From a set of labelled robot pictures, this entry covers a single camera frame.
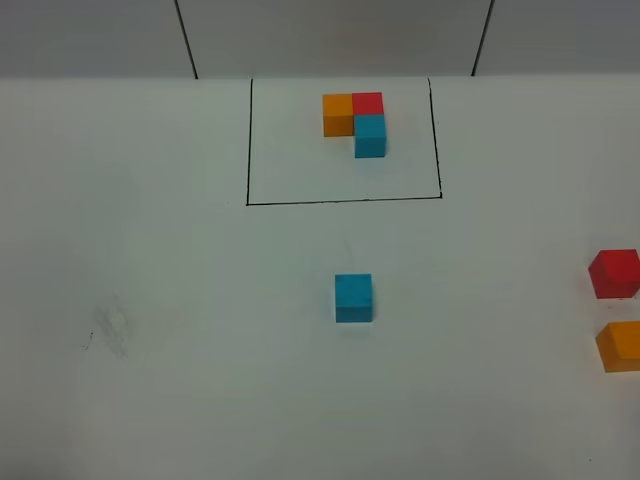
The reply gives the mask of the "orange template cube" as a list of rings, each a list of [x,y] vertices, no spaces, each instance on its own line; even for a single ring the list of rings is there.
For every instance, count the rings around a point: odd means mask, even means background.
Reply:
[[[325,94],[322,97],[322,110],[325,137],[351,137],[354,135],[351,94]]]

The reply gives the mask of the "blue template cube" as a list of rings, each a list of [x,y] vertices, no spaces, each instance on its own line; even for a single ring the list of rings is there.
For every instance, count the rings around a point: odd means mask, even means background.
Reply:
[[[387,150],[385,116],[354,117],[354,153],[356,158],[383,158]]]

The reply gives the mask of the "red template cube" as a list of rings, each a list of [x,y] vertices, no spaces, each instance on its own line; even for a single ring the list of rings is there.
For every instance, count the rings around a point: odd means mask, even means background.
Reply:
[[[352,94],[352,109],[355,116],[383,115],[384,103],[381,92],[357,92]]]

